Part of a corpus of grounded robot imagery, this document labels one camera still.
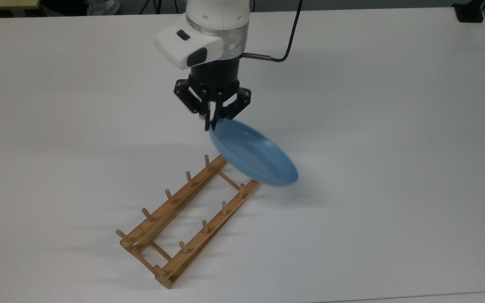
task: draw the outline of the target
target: black cylinder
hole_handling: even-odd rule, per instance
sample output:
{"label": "black cylinder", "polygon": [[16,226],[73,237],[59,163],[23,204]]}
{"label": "black cylinder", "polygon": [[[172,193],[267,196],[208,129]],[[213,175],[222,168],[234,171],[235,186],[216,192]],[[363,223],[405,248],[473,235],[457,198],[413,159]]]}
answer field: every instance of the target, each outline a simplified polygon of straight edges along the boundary
{"label": "black cylinder", "polygon": [[239,77],[239,60],[217,60],[191,69],[190,74],[201,84],[212,88],[221,88],[231,84]]}

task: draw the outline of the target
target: bamboo rack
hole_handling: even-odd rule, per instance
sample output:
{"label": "bamboo rack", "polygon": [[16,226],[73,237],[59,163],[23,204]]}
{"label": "bamboo rack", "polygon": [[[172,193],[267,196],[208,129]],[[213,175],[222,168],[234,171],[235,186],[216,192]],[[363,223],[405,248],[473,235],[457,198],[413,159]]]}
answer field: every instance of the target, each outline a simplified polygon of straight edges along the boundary
{"label": "bamboo rack", "polygon": [[[212,162],[209,161],[208,155],[205,155],[205,167],[196,176],[192,177],[187,171],[187,183],[176,193],[171,194],[170,190],[165,191],[167,201],[163,203],[156,211],[150,213],[143,208],[145,220],[140,223],[128,234],[121,230],[116,230],[116,234],[121,237],[119,242],[129,253],[136,257],[147,269],[149,269],[160,284],[170,289],[173,284],[181,277],[183,272],[196,259],[199,253],[206,247],[224,224],[233,216],[235,211],[250,197],[259,187],[259,183],[250,180],[247,184],[237,185],[227,175],[221,172],[226,160],[219,155]],[[170,257],[154,239],[162,232],[166,226],[190,203],[200,190],[215,176],[219,175],[233,188],[237,194],[227,201],[222,201],[221,209],[211,220],[203,220],[201,230],[188,243],[179,242],[181,250]],[[151,265],[143,256],[143,251],[151,246],[158,251],[168,262],[160,267]]]}

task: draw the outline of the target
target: black cable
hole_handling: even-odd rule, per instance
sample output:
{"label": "black cable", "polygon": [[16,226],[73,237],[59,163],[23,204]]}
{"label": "black cable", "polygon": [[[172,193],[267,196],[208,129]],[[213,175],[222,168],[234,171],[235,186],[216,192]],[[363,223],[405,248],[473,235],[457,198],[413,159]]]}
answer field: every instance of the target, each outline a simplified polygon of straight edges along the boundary
{"label": "black cable", "polygon": [[162,6],[162,0],[158,0],[158,7],[156,7],[156,15],[160,14],[161,6]]}
{"label": "black cable", "polygon": [[285,55],[283,55],[282,58],[277,59],[277,58],[272,58],[271,56],[268,56],[268,55],[254,54],[254,53],[242,53],[240,57],[241,58],[258,59],[258,60],[264,60],[264,61],[284,62],[287,59],[287,56],[289,55],[289,51],[291,50],[291,44],[293,44],[293,37],[295,36],[295,29],[297,29],[298,16],[301,14],[302,2],[303,2],[303,0],[300,0],[300,2],[298,3],[297,15],[295,15],[295,21],[293,21],[293,28],[291,28],[291,36],[289,37],[289,43],[287,45],[287,50],[285,51]]}
{"label": "black cable", "polygon": [[145,10],[145,8],[147,7],[147,4],[149,4],[149,1],[150,1],[150,0],[147,0],[147,1],[145,2],[145,5],[142,7],[142,10],[140,11],[140,15],[143,13],[143,11]]}
{"label": "black cable", "polygon": [[271,61],[284,62],[287,59],[287,56],[289,56],[289,51],[291,50],[291,44],[293,44],[293,37],[295,36],[295,29],[297,29],[298,16],[301,14],[302,2],[303,0],[300,0],[298,2],[297,15],[295,15],[295,21],[293,21],[293,28],[291,28],[291,36],[289,37],[289,44],[287,45],[287,50],[285,51],[285,54],[280,59],[271,58]]}

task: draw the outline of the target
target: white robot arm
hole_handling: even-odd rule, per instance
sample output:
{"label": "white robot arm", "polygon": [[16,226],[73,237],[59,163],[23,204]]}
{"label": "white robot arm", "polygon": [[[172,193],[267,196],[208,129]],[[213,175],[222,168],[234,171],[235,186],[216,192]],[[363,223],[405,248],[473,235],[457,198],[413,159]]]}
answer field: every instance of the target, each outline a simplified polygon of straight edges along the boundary
{"label": "white robot arm", "polygon": [[[250,105],[252,93],[239,86],[241,57],[282,62],[287,58],[302,1],[287,51],[277,59],[243,53],[248,36],[250,0],[188,0],[187,12],[168,28],[160,31],[155,44],[180,69],[190,68],[188,79],[179,79],[173,92],[205,120],[205,130],[214,129],[221,119],[233,119]],[[235,101],[224,106],[232,96]],[[211,103],[215,103],[211,112]]]}
{"label": "white robot arm", "polygon": [[239,57],[246,47],[249,0],[189,0],[187,12],[155,44],[180,69]]}

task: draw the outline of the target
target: plate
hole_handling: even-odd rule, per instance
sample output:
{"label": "plate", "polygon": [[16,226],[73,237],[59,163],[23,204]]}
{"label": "plate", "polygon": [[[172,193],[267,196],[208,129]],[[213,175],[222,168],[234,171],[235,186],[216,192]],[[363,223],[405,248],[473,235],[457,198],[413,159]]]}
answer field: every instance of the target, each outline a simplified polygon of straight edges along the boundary
{"label": "plate", "polygon": [[209,133],[221,155],[248,177],[271,186],[297,182],[298,172],[289,157],[256,130],[224,119]]}

